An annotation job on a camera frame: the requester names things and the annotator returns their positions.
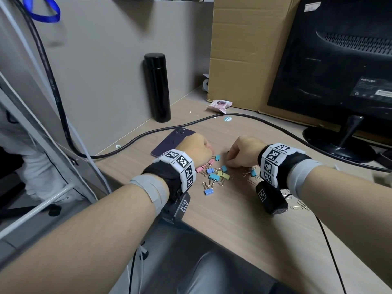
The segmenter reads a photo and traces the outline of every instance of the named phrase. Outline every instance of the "blue lanyard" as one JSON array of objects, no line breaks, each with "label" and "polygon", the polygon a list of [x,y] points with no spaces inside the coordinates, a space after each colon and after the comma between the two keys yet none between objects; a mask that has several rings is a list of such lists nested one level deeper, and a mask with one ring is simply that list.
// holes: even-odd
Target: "blue lanyard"
[{"label": "blue lanyard", "polygon": [[41,23],[57,23],[60,21],[60,7],[54,0],[45,0],[46,3],[56,12],[55,15],[46,16],[46,15],[39,15],[32,12],[32,4],[33,0],[23,0],[23,5],[26,10],[29,12],[32,19],[36,21],[40,21]]}]

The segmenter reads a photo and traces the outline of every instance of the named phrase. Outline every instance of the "forearm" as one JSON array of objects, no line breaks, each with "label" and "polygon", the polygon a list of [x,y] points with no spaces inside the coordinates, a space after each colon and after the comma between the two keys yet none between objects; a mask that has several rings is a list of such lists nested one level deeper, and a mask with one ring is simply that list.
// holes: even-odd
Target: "forearm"
[{"label": "forearm", "polygon": [[106,294],[154,218],[148,194],[136,185],[125,185],[56,228],[5,268],[0,289],[3,293]]},{"label": "forearm", "polygon": [[386,284],[392,287],[392,190],[318,166],[300,198]]}]

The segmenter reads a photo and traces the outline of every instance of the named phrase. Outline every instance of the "smartphone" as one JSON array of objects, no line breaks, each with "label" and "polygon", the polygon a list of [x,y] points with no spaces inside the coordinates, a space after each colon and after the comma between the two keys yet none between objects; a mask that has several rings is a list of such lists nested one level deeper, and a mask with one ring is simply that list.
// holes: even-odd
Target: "smartphone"
[{"label": "smartphone", "polygon": [[153,149],[151,155],[158,157],[168,150],[176,148],[185,137],[192,135],[194,131],[182,127],[174,129],[156,148]]}]

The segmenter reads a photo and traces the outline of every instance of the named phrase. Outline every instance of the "monitor base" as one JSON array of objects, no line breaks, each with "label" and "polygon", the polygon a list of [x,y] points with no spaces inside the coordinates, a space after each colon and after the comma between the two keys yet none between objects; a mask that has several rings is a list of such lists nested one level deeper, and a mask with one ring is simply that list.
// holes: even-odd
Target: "monitor base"
[{"label": "monitor base", "polygon": [[309,127],[302,133],[305,140],[311,145],[327,153],[345,158],[357,163],[371,162],[376,158],[376,153],[365,141],[354,137],[348,137],[344,147],[338,147],[333,143],[339,139],[339,132],[324,128]]}]

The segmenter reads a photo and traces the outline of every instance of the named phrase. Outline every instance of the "cardboard box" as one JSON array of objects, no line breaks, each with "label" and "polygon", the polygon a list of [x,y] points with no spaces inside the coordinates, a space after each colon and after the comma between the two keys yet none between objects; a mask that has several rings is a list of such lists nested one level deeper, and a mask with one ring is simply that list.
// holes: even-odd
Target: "cardboard box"
[{"label": "cardboard box", "polygon": [[[234,107],[338,130],[337,125],[267,105],[299,1],[215,0],[208,100],[228,100]],[[356,135],[392,145],[374,134]]]}]

